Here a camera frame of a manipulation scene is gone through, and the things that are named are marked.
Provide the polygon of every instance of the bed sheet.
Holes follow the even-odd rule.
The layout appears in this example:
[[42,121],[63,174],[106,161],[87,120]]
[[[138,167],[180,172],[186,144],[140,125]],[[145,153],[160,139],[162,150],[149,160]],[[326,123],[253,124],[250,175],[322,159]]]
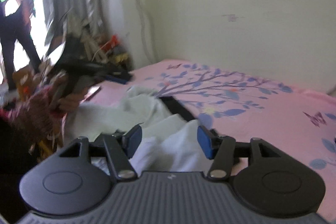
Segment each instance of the bed sheet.
[[[93,98],[113,105],[132,85],[174,96],[207,128],[249,142],[263,138],[311,167],[323,178],[325,198],[318,213],[336,219],[336,99],[273,80],[181,60],[165,60],[133,72],[127,85],[102,83]],[[240,164],[235,172],[247,164]]]

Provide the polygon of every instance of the white cloth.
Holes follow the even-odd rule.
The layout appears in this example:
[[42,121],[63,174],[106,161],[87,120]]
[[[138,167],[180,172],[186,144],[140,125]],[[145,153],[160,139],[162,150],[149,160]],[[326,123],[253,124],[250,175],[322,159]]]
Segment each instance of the white cloth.
[[83,103],[68,115],[64,126],[64,143],[86,136],[94,141],[100,133],[128,131],[137,124],[142,128],[142,142],[130,160],[140,174],[143,170],[172,172],[207,172],[208,160],[198,142],[198,121],[185,122],[172,115],[155,90],[131,87],[117,107]]

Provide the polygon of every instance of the human hand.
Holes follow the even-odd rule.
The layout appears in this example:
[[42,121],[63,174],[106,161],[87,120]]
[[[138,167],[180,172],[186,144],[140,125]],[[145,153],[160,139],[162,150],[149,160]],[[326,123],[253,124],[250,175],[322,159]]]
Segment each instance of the human hand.
[[[51,88],[51,95],[53,96],[57,88],[67,80],[67,75],[58,76],[54,81]],[[76,110],[82,100],[84,100],[85,95],[88,93],[89,88],[84,88],[81,93],[71,93],[64,98],[58,100],[58,109],[64,112],[72,112]]]

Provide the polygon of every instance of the blue leaf print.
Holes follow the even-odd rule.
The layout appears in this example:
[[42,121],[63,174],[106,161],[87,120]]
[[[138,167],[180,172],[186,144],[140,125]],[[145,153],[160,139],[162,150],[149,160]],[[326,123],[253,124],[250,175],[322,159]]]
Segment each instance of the blue leaf print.
[[287,92],[287,93],[292,93],[293,92],[293,90],[290,87],[288,87],[288,86],[283,86],[281,88],[281,91]]
[[228,96],[232,100],[239,100],[239,95],[237,92],[231,90],[225,90],[225,95]]
[[264,93],[264,94],[268,94],[268,95],[271,95],[271,94],[272,94],[272,92],[270,92],[270,91],[267,90],[267,89],[259,88],[258,90],[261,91],[261,92]]
[[212,128],[212,117],[209,114],[201,113],[198,115],[199,122],[204,125],[207,129]]
[[215,72],[213,73],[213,75],[219,75],[221,74],[221,70],[220,69],[215,69]]
[[201,84],[202,84],[201,81],[197,81],[197,82],[193,83],[193,87],[195,88],[197,86],[200,86]]
[[239,114],[244,113],[246,110],[243,109],[237,109],[237,108],[233,108],[233,109],[229,109],[223,112],[223,114],[225,116],[237,116]]
[[336,120],[336,116],[335,116],[334,114],[331,114],[331,113],[325,113],[325,115],[326,115],[328,118],[332,119],[332,120]]
[[335,145],[331,141],[322,138],[322,143],[330,152],[336,153]]
[[327,163],[323,159],[314,159],[309,163],[309,166],[313,169],[321,170],[327,166]]
[[214,112],[214,114],[213,114],[213,116],[215,117],[215,118],[221,118],[222,117],[222,114],[220,114],[219,112]]

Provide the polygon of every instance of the person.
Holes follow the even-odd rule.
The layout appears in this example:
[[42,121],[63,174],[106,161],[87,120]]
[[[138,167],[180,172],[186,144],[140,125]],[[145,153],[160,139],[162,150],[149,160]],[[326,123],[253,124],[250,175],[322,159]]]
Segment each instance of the person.
[[66,76],[58,77],[54,84],[13,110],[0,109],[0,214],[9,223],[15,223],[27,213],[19,194],[19,183],[23,175],[37,165],[39,156],[31,155],[29,148],[52,132],[60,114],[74,111],[88,91],[84,89],[80,94],[60,99],[59,111],[51,112],[51,99],[65,80]]
[[26,51],[35,73],[39,72],[41,60],[36,52],[30,35],[30,15],[33,11],[33,0],[16,0],[19,8],[13,14],[6,16],[5,5],[8,0],[0,1],[0,42],[7,76],[8,90],[16,89],[12,74],[14,72],[14,48],[16,39]]

